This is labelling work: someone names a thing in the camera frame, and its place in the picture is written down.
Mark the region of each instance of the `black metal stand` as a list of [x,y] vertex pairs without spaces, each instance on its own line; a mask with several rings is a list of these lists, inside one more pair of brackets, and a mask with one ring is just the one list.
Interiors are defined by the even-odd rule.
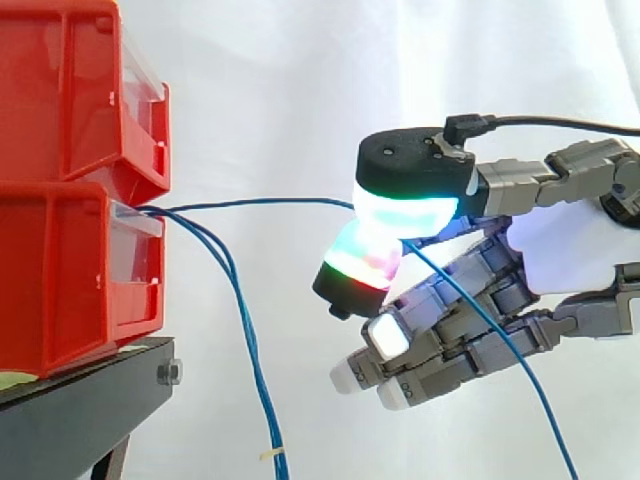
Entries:
[[119,480],[129,434],[172,394],[171,338],[0,392],[0,479]]

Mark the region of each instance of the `blue cable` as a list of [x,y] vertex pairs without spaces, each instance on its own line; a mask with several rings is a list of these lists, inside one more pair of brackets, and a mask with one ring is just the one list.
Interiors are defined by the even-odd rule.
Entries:
[[219,203],[194,203],[191,205],[181,205],[179,207],[168,208],[170,212],[186,212],[188,210],[209,210],[212,208],[226,208],[226,207],[242,207],[245,205],[273,205],[277,203],[298,203],[298,204],[324,204],[333,205],[336,207],[348,208],[353,210],[353,205],[342,200],[335,200],[333,198],[324,197],[309,197],[309,198],[286,198],[286,197],[273,197],[273,198],[249,198],[244,200],[234,200],[231,202],[219,202]]
[[553,435],[556,437],[556,442],[558,444],[558,447],[560,448],[560,452],[562,453],[564,462],[567,465],[567,469],[571,474],[572,480],[579,480],[578,472],[576,471],[576,468],[573,465],[573,460],[571,460],[571,455],[569,454],[569,450],[567,449],[567,446],[564,443],[564,438],[562,437],[562,433],[560,432],[560,426],[558,425],[558,422],[556,421],[556,417],[553,414],[553,410],[551,409],[551,405],[549,404],[547,395],[544,393],[544,389],[542,388],[542,385],[540,385],[540,382],[538,381],[536,374],[533,373],[533,370],[529,366],[529,362],[527,362],[527,360],[524,358],[522,353],[520,353],[520,351],[518,350],[518,347],[516,347],[516,345],[511,341],[511,338],[509,338],[509,335],[500,327],[500,325],[496,323],[496,321],[493,318],[491,318],[491,316],[486,312],[484,308],[482,308],[482,306],[476,301],[476,299],[473,298],[464,288],[462,288],[462,286],[458,282],[456,282],[455,279],[451,277],[451,275],[449,275],[442,268],[440,268],[438,265],[433,263],[424,253],[422,253],[414,245],[412,245],[409,242],[404,242],[404,243],[409,249],[411,249],[411,251],[420,260],[422,260],[424,263],[429,265],[429,267],[431,267],[449,285],[451,285],[451,287],[456,292],[458,292],[462,296],[462,298],[464,298],[467,302],[469,302],[469,305],[471,305],[471,308],[473,308],[478,313],[478,315],[480,315],[480,317],[482,317],[482,319],[500,336],[500,338],[504,341],[504,343],[506,343],[507,346],[509,347],[509,350],[511,350],[513,354],[516,356],[516,358],[518,359],[518,362],[520,363],[520,365],[522,365],[522,368],[524,368],[524,371],[527,373],[529,380],[531,380],[531,383],[533,384],[533,388],[536,390],[536,393],[540,398],[540,403],[542,403],[544,412],[547,415],[547,418],[549,419],[549,424],[551,425],[551,429],[553,430]]
[[[332,198],[324,198],[324,197],[309,197],[309,198],[283,198],[283,197],[275,197],[275,198],[255,198],[255,199],[243,199],[243,200],[235,200],[230,202],[220,202],[220,203],[195,203],[191,205],[181,205],[178,207],[173,207],[168,209],[170,212],[184,212],[189,210],[207,210],[213,208],[225,208],[225,207],[236,207],[236,206],[244,206],[244,205],[270,205],[270,204],[323,204],[323,205],[333,205],[342,208],[347,208],[349,210],[353,210],[353,205],[348,202],[343,202],[342,200],[335,200]],[[547,399],[546,394],[544,393],[544,389],[542,385],[538,381],[535,373],[529,366],[529,363],[524,358],[522,353],[518,350],[518,347],[512,342],[509,335],[498,325],[495,320],[491,318],[491,316],[482,308],[482,306],[464,289],[460,286],[447,272],[445,272],[442,268],[438,267],[435,263],[433,263],[426,255],[424,255],[418,248],[412,245],[410,242],[403,242],[407,248],[409,248],[420,260],[425,262],[429,267],[431,267],[438,275],[440,275],[451,287],[456,290],[462,298],[464,298],[471,307],[480,315],[480,317],[500,336],[500,338],[505,342],[505,344],[509,347],[509,349],[513,352],[516,359],[524,369],[525,373],[529,377],[529,380],[533,384],[533,387],[538,394],[538,398],[540,399],[540,403],[542,403],[542,407],[547,416],[549,424],[551,425],[551,429],[553,430],[553,435],[556,439],[558,447],[560,448],[560,452],[562,453],[562,457],[564,462],[569,470],[572,480],[579,480],[578,472],[573,464],[573,460],[571,459],[571,455],[567,446],[564,442],[564,438],[562,437],[562,433],[560,432],[560,426],[556,421],[555,415],[553,414],[553,410],[551,405],[549,404],[549,400]]]
[[[249,356],[251,358],[251,365],[253,367],[254,379],[256,382],[256,388],[258,390],[258,396],[260,397],[260,401],[262,403],[262,407],[265,411],[265,416],[267,418],[267,423],[269,426],[269,433],[271,436],[271,448],[280,449],[283,447],[282,442],[282,434],[280,432],[280,427],[278,424],[278,420],[276,417],[275,408],[273,407],[273,403],[271,401],[271,397],[269,395],[269,391],[266,385],[266,381],[262,374],[262,368],[260,367],[260,359],[258,356],[258,343],[255,334],[255,330],[253,328],[253,322],[251,320],[251,316],[249,314],[246,302],[242,295],[242,290],[240,288],[238,282],[238,274],[235,266],[235,262],[233,261],[233,256],[231,252],[226,247],[224,242],[220,240],[215,234],[213,234],[210,230],[203,227],[202,225],[197,224],[191,220],[188,220],[180,215],[177,215],[173,212],[163,210],[158,207],[142,207],[140,211],[149,212],[153,216],[165,216],[178,223],[180,226],[188,230],[191,234],[193,234],[198,240],[200,240],[207,250],[213,255],[216,259],[220,267],[225,272],[229,281],[231,282],[236,300],[238,302],[238,307],[240,309],[240,315],[242,318],[242,326],[245,335],[245,341],[247,343],[247,350],[249,351]],[[220,253],[213,247],[213,245],[207,240],[208,237],[211,241],[213,241],[218,248],[222,251],[224,255],[224,259],[220,255]],[[273,457],[274,469],[276,473],[277,480],[289,480],[289,470],[286,460],[286,455],[284,452],[278,453]]]

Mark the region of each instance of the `red storage bin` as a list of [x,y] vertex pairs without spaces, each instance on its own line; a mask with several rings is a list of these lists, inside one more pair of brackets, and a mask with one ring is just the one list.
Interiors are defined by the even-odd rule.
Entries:
[[169,190],[168,104],[114,1],[0,1],[0,182],[156,198]]
[[164,223],[92,183],[0,184],[0,371],[46,377],[162,326]]

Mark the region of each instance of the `bolt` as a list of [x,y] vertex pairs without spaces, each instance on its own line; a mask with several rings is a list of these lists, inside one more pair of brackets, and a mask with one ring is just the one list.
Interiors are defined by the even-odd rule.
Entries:
[[182,382],[182,360],[172,358],[158,367],[160,385],[180,385],[180,382]]

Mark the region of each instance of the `glowing sensor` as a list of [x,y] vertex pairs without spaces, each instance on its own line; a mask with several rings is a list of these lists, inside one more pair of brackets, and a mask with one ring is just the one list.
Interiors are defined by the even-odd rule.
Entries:
[[356,281],[388,290],[402,259],[402,243],[353,220],[342,229],[324,261]]
[[368,228],[399,239],[433,237],[447,226],[458,208],[457,198],[391,199],[353,191],[358,219]]

